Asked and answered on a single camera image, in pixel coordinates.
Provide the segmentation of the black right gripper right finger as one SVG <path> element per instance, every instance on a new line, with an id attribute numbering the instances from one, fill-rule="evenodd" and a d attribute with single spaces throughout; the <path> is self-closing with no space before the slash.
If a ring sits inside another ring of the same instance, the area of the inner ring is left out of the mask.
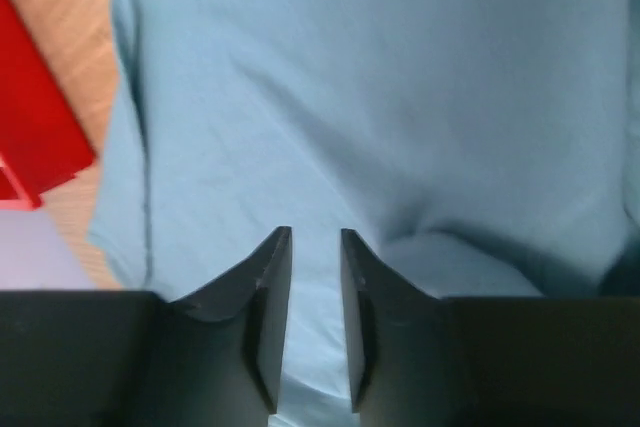
<path id="1" fill-rule="evenodd" d="M 443 302 L 340 234 L 352 409 L 363 426 L 451 426 L 465 404 Z"/>

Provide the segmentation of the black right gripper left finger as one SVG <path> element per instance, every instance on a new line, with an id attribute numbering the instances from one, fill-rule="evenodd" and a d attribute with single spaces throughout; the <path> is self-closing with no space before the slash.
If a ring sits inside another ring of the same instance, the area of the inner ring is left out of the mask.
<path id="1" fill-rule="evenodd" d="M 163 313 L 150 357 L 150 425 L 267 425 L 278 405 L 291 271 L 292 231 L 278 227 Z"/>

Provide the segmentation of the blue t-shirt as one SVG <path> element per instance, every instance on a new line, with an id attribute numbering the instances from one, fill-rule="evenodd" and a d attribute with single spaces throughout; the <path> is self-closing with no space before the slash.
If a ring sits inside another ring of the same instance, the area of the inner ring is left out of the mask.
<path id="1" fill-rule="evenodd" d="M 354 426 L 339 233 L 437 296 L 585 296 L 639 243 L 630 0 L 111 0 L 90 227 L 180 299 L 293 230 L 273 426 Z"/>

